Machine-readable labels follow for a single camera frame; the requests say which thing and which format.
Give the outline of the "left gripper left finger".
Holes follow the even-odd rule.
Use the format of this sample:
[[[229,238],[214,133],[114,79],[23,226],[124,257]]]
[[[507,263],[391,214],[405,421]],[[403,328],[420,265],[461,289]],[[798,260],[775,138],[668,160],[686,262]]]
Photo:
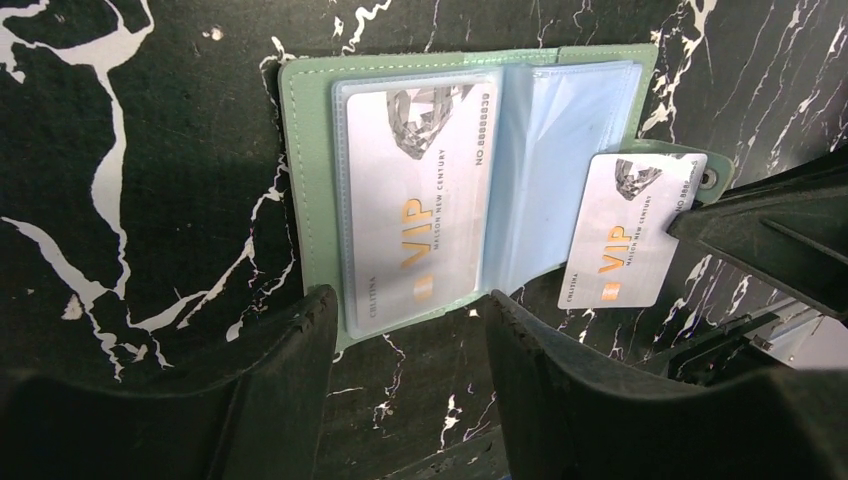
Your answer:
[[[5,479],[310,479],[338,330],[321,285],[131,390],[1,375]]]

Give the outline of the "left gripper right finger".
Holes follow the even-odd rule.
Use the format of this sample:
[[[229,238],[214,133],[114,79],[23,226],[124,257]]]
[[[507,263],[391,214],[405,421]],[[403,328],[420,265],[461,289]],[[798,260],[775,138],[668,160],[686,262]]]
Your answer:
[[[843,479],[847,374],[701,387],[627,366],[494,291],[486,345],[515,479]]]

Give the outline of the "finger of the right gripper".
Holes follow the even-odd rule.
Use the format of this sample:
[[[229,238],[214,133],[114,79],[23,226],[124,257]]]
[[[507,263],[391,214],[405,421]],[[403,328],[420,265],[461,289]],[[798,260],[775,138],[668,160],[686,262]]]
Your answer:
[[[847,149],[678,215],[672,237],[833,318],[847,315]]]

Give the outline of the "green card holder wallet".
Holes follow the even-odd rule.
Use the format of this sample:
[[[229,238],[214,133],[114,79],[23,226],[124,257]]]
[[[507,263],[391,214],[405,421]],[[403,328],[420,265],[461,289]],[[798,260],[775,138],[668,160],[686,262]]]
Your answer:
[[[735,168],[724,155],[636,135],[657,60],[651,44],[477,53],[297,59],[279,73],[306,288],[332,286],[344,350],[566,266],[592,159],[607,153],[703,153],[694,202],[715,202]],[[356,92],[488,77],[499,98],[475,292],[384,330],[352,320],[347,99]]]

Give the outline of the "white VIP card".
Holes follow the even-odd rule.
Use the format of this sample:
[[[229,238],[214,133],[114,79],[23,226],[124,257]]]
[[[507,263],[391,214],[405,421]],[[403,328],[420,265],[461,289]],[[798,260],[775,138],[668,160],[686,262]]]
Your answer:
[[[346,101],[353,315],[387,329],[478,287],[499,87],[488,77]]]

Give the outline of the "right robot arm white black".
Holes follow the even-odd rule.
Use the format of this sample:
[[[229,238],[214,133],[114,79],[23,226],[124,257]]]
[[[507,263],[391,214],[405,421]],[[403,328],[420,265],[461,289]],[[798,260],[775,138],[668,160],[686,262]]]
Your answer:
[[[708,386],[758,368],[799,367],[789,349],[830,317],[847,321],[847,149],[733,188],[678,216],[672,237],[787,294],[637,368]]]

